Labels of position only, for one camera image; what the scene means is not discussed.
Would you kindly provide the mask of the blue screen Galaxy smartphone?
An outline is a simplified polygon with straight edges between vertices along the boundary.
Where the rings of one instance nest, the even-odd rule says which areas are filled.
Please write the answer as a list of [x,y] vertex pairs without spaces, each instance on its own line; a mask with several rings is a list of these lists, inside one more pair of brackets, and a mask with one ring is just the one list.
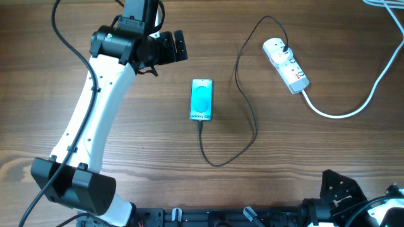
[[209,121],[212,116],[213,81],[193,79],[191,83],[190,120]]

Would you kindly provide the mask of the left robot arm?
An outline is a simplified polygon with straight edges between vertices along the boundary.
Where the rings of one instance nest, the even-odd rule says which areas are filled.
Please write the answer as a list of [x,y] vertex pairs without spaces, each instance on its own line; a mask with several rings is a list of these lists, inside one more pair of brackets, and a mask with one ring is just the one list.
[[72,118],[47,159],[35,158],[31,174],[39,196],[107,226],[138,226],[136,206],[116,194],[116,180],[102,175],[104,148],[119,105],[138,74],[187,59],[183,33],[163,32],[161,1],[126,1],[111,25],[91,37],[86,82]]

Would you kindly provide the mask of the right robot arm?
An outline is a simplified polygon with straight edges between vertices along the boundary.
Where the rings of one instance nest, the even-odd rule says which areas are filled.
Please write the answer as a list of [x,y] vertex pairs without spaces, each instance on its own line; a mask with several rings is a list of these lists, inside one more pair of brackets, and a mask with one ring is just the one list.
[[403,188],[393,183],[368,199],[354,179],[325,170],[319,198],[304,199],[297,214],[299,226],[403,227]]

